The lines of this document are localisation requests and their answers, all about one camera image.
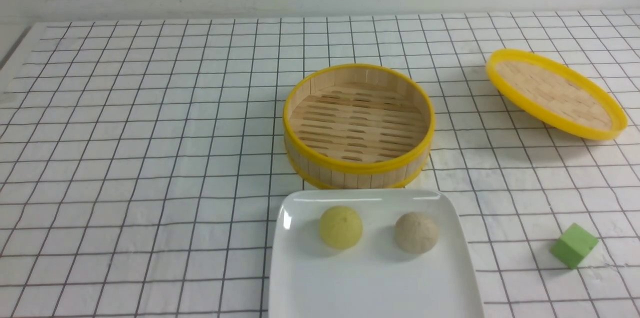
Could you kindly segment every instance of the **square white plate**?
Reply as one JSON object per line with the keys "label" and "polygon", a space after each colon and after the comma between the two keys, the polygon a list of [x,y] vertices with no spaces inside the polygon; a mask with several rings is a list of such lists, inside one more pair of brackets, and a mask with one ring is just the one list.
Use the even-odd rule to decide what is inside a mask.
{"label": "square white plate", "polygon": [[[318,219],[332,206],[355,209],[362,238],[343,251],[324,245]],[[393,239],[400,216],[422,212],[439,241],[421,255]],[[286,197],[276,225],[270,318],[484,318],[467,241],[442,193],[411,189],[307,190]]]}

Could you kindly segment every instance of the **black grid line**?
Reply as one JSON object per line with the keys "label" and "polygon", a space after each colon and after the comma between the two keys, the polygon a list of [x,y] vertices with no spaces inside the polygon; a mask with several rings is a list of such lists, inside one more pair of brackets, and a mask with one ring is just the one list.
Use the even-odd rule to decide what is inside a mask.
{"label": "black grid line", "polygon": [[[275,202],[294,190],[311,189],[288,166],[282,144],[284,100],[299,79],[324,68],[322,65],[366,62],[389,63],[389,68],[409,75],[425,88],[432,99],[440,125],[429,164],[423,168],[423,175],[430,177],[425,188],[439,187],[450,193],[465,233],[479,232],[470,232],[467,241],[485,247],[484,259],[491,263],[481,262],[484,265],[476,271],[496,284],[485,286],[481,279],[480,290],[502,291],[496,299],[485,299],[485,305],[509,307],[515,315],[519,314],[514,310],[517,305],[545,304],[549,314],[560,316],[557,304],[590,303],[593,314],[600,317],[610,312],[602,311],[597,302],[631,302],[640,316],[636,286],[625,275],[626,270],[640,268],[640,261],[633,256],[640,239],[640,206],[633,201],[640,192],[640,165],[634,156],[640,152],[639,125],[631,120],[623,136],[611,142],[566,138],[546,124],[527,122],[521,109],[492,89],[483,71],[493,49],[520,47],[569,62],[570,68],[585,69],[624,106],[631,101],[629,97],[640,98],[640,66],[629,63],[640,59],[637,12],[48,24],[19,77],[7,89],[16,100],[0,107],[0,211],[16,213],[9,221],[0,222],[0,237],[6,237],[0,242],[0,264],[8,262],[6,259],[29,263],[23,280],[0,276],[0,288],[19,292],[18,298],[9,302],[14,304],[12,315],[24,315],[25,305],[35,304],[34,289],[59,289],[47,316],[264,316],[268,258],[278,208]],[[371,40],[359,40],[364,37],[360,33],[368,34]],[[338,45],[350,49],[332,52]],[[602,74],[602,69],[613,73]],[[637,106],[624,108],[629,109],[630,117],[638,117]],[[69,116],[51,119],[57,112]],[[613,156],[603,158],[601,149]],[[487,161],[478,161],[482,157]],[[249,168],[248,162],[256,168]],[[60,167],[59,172],[53,174],[54,167]],[[548,177],[549,172],[559,172],[561,184],[556,185],[556,177]],[[591,172],[599,178],[585,181],[574,176],[576,172]],[[628,180],[612,176],[617,172]],[[532,181],[512,186],[514,175],[531,177]],[[478,177],[488,181],[478,181]],[[172,190],[172,182],[198,179],[199,186],[189,192]],[[216,184],[215,189],[208,182]],[[602,198],[606,204],[594,201],[594,195],[601,194],[606,195]],[[453,199],[461,195],[468,200]],[[539,199],[535,204],[541,206],[523,206],[529,203],[522,197],[534,195]],[[505,206],[486,205],[493,196],[500,197],[497,202],[505,202]],[[141,210],[148,215],[137,217]],[[40,220],[35,220],[34,212],[41,214]],[[68,218],[69,213],[77,217]],[[507,220],[510,225],[503,229],[521,230],[522,234],[499,234],[489,226]],[[573,273],[585,289],[582,298],[558,295],[558,287],[548,274],[553,272],[555,277],[567,270],[549,267],[548,261],[543,264],[537,249],[550,245],[553,239],[530,230],[537,220],[553,222],[554,232],[562,231],[567,222],[581,220],[592,226],[602,241],[603,261],[595,259],[591,266]],[[611,225],[619,229],[612,230]],[[169,244],[161,242],[161,230],[176,236]],[[67,232],[78,234],[70,238],[73,249],[49,248],[50,236]],[[114,241],[82,249],[84,241],[92,237],[88,232],[93,237],[96,232],[113,234]],[[144,244],[127,246],[130,232],[150,235]],[[42,241],[27,240],[29,249],[17,249],[16,239],[27,236]],[[523,251],[518,253],[530,261],[522,266],[501,264],[505,243],[521,247],[518,249]],[[620,245],[626,243],[632,246],[621,250]],[[126,255],[142,257],[143,261],[123,266]],[[177,270],[184,269],[180,276],[158,275],[154,262],[162,255],[184,260],[174,263]],[[188,274],[194,255],[214,257],[210,265],[216,273],[202,277]],[[232,258],[254,255],[259,255],[256,262],[262,259],[256,267]],[[98,278],[70,279],[82,261],[106,258],[110,264]],[[51,280],[48,275],[39,280],[43,277],[39,261],[51,259],[71,263],[58,274],[64,276],[61,280]],[[244,274],[238,274],[241,263]],[[134,267],[140,273],[131,279],[110,277],[112,271]],[[227,274],[233,268],[236,271]],[[612,281],[604,283],[611,284],[614,295],[602,296],[598,288],[594,290],[591,270],[614,271]],[[510,286],[519,275],[539,277],[539,286],[532,287],[538,289],[530,296],[533,299]],[[497,285],[498,277],[501,286]],[[208,298],[217,299],[217,307],[212,302],[198,305],[198,297],[189,296],[193,293],[187,289],[193,284],[219,287]],[[96,296],[88,300],[89,307],[83,308],[82,314],[76,314],[80,312],[77,309],[69,311],[66,291],[89,286],[96,289]],[[160,286],[171,288],[172,293],[166,295],[171,303],[157,311],[147,306],[153,302],[143,299],[150,296],[146,288]],[[135,308],[127,303],[126,312],[103,309],[115,303],[107,289],[112,292],[120,287],[132,287]],[[238,291],[240,287],[251,290]],[[233,297],[237,306],[227,306],[231,300],[223,298],[225,294],[242,298]]]}

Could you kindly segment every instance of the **dough ball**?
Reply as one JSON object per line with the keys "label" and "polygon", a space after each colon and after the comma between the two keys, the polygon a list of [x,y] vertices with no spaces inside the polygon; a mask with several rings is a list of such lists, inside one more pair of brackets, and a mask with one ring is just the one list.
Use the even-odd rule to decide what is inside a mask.
{"label": "dough ball", "polygon": [[332,206],[322,213],[319,229],[325,245],[346,250],[362,237],[362,220],[358,212],[348,206]]}
{"label": "dough ball", "polygon": [[411,212],[395,222],[393,238],[396,245],[410,254],[423,254],[438,243],[440,230],[428,216]]}

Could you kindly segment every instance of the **bamboo steamer basket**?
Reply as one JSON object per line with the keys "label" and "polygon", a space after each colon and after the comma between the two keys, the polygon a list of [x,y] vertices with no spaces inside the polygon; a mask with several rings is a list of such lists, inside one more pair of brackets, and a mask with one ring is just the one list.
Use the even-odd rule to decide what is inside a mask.
{"label": "bamboo steamer basket", "polygon": [[435,131],[434,108],[418,84],[359,63],[300,81],[282,121],[291,166],[321,189],[406,186],[426,165]]}

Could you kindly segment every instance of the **green cube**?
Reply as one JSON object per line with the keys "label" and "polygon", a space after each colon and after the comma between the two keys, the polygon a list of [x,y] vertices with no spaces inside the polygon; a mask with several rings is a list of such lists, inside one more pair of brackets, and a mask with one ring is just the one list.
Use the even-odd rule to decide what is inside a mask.
{"label": "green cube", "polygon": [[560,262],[564,263],[570,270],[575,270],[578,264],[594,250],[598,244],[598,238],[583,229],[576,223],[564,231],[551,247],[551,254]]}

